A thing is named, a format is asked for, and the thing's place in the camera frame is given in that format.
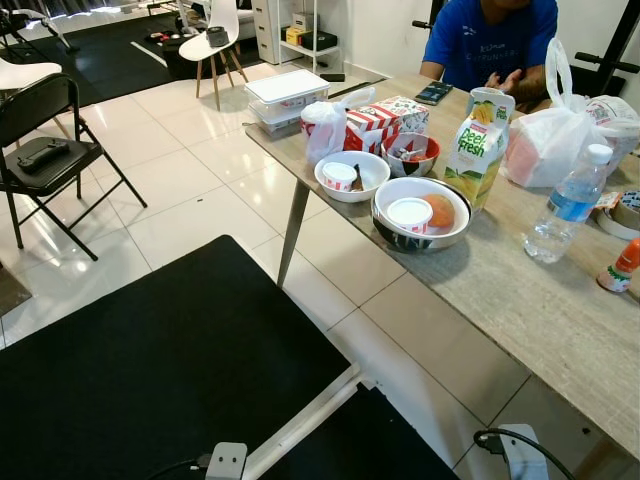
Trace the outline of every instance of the red and white box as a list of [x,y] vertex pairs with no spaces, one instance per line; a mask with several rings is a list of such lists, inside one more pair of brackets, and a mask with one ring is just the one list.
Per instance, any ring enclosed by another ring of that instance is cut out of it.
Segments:
[[380,144],[396,133],[426,135],[429,109],[405,97],[392,97],[347,112],[345,150],[378,155]]

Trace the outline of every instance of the white wall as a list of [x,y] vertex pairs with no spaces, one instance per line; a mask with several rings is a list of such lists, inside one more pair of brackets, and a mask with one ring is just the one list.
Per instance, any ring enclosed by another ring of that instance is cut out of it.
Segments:
[[[577,51],[604,55],[628,0],[558,0],[558,37],[569,61]],[[321,0],[318,12],[323,29],[340,37],[345,61],[395,76],[417,72],[428,32],[411,26],[412,20],[428,20],[431,0]],[[640,64],[640,27],[627,46],[623,61]],[[640,76],[616,73],[627,79],[622,97],[640,113]]]
[[411,22],[428,20],[431,0],[321,0],[318,4],[323,29],[339,36],[346,62],[385,76],[420,69],[428,33]]

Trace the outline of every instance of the orange bottle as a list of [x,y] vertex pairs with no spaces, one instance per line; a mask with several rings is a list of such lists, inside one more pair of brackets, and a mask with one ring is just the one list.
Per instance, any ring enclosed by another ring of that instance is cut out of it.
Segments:
[[609,265],[596,277],[602,288],[612,292],[624,292],[631,283],[631,274],[640,266],[640,238],[631,240],[625,248],[615,265]]

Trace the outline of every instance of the black folding chair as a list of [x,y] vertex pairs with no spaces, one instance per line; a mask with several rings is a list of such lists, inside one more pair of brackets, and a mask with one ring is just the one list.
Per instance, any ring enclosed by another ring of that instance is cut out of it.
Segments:
[[[49,75],[29,87],[19,90],[0,104],[0,147],[11,145],[54,116],[67,111],[70,107],[73,109],[75,140],[40,137],[30,140],[6,157],[0,149],[0,191],[4,191],[7,195],[18,248],[23,248],[20,225],[42,210],[95,261],[98,260],[98,257],[74,235],[71,231],[73,227],[122,183],[129,187],[143,207],[146,208],[147,204],[111,156],[102,148],[84,119],[80,117],[78,86],[71,77],[64,73]],[[82,133],[89,135],[92,142],[80,141]],[[27,173],[18,165],[20,158],[31,157],[48,148],[53,140],[67,143],[69,150],[49,158],[40,168],[31,173]],[[47,204],[74,182],[76,183],[77,197],[81,198],[81,172],[102,155],[118,173],[120,180],[67,227],[53,214]],[[18,220],[13,199],[15,194],[28,195],[38,208],[22,220]],[[44,202],[38,198],[46,196],[49,198]]]

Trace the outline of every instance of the blue t-shirt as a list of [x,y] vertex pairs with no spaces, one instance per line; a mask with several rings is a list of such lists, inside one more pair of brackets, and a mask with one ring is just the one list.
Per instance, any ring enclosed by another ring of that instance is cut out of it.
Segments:
[[492,26],[480,0],[451,0],[438,14],[424,61],[444,65],[442,80],[463,90],[484,86],[493,72],[503,82],[518,68],[544,65],[557,20],[556,0],[531,0]]

